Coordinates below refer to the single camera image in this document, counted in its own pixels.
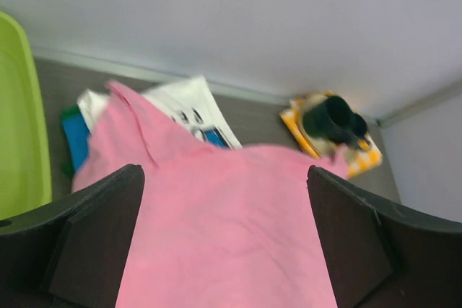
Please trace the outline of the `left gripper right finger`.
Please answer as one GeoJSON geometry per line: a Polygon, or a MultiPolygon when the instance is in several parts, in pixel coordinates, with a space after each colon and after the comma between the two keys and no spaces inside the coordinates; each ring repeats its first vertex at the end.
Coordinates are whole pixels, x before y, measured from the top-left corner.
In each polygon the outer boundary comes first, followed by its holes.
{"type": "Polygon", "coordinates": [[[339,307],[361,307],[393,274],[374,211],[330,172],[312,166],[308,192],[339,307]]]}

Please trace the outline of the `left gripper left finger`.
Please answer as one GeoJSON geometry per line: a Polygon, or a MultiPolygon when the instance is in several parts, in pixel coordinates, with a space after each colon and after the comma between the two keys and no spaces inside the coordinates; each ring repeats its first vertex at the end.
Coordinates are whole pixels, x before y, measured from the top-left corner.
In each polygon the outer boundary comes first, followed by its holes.
{"type": "Polygon", "coordinates": [[[46,271],[53,307],[114,307],[144,191],[144,171],[126,165],[79,191],[46,271]]]}

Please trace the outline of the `lime green plastic tub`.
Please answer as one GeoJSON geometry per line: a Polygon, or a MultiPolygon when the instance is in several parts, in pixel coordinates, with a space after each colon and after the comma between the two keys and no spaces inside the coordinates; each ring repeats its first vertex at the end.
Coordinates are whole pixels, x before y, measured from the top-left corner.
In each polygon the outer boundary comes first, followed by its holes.
{"type": "Polygon", "coordinates": [[[1,13],[1,218],[52,201],[48,134],[25,31],[1,13]]]}

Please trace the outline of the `beige ceramic plate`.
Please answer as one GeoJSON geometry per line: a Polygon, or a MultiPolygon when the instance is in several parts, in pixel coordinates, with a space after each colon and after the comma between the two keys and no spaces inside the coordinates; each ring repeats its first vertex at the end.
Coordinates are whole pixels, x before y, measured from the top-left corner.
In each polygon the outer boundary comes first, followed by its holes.
{"type": "Polygon", "coordinates": [[[320,157],[332,155],[342,145],[353,154],[372,147],[365,119],[335,94],[308,95],[298,106],[295,122],[320,157]]]}

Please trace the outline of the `pink t shirt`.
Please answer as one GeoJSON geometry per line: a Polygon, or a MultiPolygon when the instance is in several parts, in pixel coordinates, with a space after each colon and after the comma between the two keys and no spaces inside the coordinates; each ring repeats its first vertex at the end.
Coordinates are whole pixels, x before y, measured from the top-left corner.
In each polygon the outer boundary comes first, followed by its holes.
{"type": "Polygon", "coordinates": [[[315,160],[282,146],[200,141],[118,82],[75,174],[127,164],[144,192],[118,307],[335,307],[307,189],[315,160]]]}

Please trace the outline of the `dark blue mug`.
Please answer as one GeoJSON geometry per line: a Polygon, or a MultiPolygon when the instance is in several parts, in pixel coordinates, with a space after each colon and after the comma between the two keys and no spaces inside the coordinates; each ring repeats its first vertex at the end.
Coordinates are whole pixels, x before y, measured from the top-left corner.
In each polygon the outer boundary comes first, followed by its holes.
{"type": "Polygon", "coordinates": [[[360,149],[370,146],[370,141],[367,139],[367,133],[368,127],[364,118],[357,113],[353,113],[352,120],[349,125],[349,144],[360,149]]]}

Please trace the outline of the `orange checkered cloth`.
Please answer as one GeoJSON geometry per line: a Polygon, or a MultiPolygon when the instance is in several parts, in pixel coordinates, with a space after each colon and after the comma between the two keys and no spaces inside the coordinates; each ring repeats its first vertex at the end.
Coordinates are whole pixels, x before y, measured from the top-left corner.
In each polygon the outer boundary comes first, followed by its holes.
{"type": "MultiPolygon", "coordinates": [[[[307,135],[302,129],[300,113],[315,107],[330,96],[334,96],[334,93],[316,92],[307,94],[304,97],[296,97],[291,99],[289,107],[279,114],[282,122],[293,135],[301,150],[315,159],[331,156],[339,148],[339,145],[307,135]]],[[[370,146],[363,149],[353,149],[350,146],[344,152],[344,159],[348,165],[348,178],[361,175],[380,166],[383,162],[383,155],[369,133],[367,133],[367,139],[370,141],[370,146]]]]}

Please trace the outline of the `dark green mug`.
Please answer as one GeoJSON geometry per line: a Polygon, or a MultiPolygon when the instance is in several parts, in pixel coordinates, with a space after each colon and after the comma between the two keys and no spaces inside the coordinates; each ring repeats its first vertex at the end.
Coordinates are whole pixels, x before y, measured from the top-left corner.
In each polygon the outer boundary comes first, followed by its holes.
{"type": "Polygon", "coordinates": [[[339,96],[330,96],[304,111],[301,124],[310,137],[346,144],[352,139],[352,119],[353,112],[347,102],[339,96]]]}

